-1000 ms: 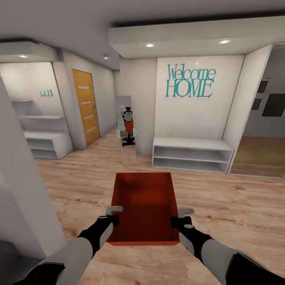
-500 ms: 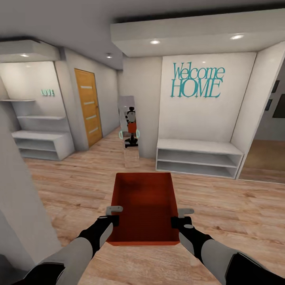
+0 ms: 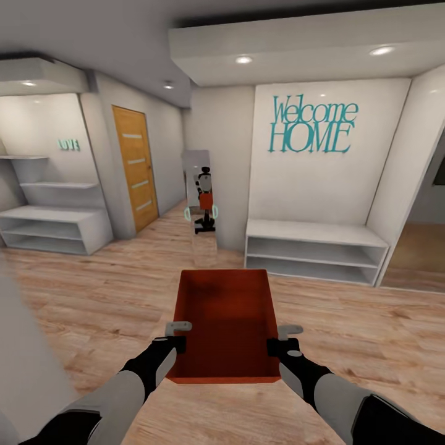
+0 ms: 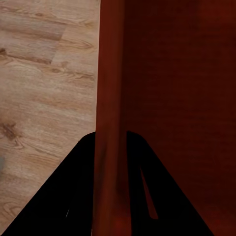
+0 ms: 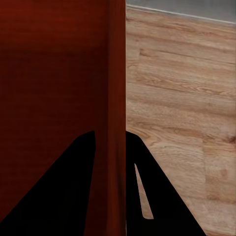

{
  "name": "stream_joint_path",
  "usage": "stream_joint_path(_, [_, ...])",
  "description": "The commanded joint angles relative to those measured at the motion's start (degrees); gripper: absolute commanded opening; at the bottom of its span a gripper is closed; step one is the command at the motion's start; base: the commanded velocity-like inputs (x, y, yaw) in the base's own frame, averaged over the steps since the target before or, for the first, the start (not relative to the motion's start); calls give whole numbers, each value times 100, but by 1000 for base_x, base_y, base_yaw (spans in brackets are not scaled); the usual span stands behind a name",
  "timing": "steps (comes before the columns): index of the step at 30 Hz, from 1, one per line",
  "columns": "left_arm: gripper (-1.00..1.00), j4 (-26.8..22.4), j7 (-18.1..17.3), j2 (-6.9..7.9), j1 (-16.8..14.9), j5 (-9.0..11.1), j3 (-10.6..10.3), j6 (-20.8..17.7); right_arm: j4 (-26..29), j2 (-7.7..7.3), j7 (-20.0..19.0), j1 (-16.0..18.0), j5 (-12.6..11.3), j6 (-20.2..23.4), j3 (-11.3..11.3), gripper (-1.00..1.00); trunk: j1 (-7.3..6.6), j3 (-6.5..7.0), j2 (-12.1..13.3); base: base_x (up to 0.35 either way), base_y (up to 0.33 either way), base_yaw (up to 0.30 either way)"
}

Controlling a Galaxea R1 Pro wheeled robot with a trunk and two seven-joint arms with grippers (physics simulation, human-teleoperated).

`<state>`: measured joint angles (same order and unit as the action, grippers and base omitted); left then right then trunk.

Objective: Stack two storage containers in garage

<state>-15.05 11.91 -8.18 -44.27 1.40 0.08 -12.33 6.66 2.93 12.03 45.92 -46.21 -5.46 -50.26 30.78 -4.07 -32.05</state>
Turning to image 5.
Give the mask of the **storage box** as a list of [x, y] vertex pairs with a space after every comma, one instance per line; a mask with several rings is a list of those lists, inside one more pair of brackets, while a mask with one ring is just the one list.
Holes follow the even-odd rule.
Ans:
[[125, 0], [0, 0], [0, 223], [91, 131], [84, 236], [126, 236]]

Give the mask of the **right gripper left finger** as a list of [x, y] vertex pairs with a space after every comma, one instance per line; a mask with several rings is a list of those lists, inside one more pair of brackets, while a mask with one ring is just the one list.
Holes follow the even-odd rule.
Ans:
[[78, 136], [0, 223], [0, 236], [84, 236], [95, 132]]

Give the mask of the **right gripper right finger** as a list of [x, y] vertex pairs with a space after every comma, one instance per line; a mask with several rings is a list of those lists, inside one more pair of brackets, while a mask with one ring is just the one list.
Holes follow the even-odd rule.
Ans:
[[[143, 217], [135, 164], [153, 219]], [[126, 236], [206, 236], [142, 139], [128, 131]]]

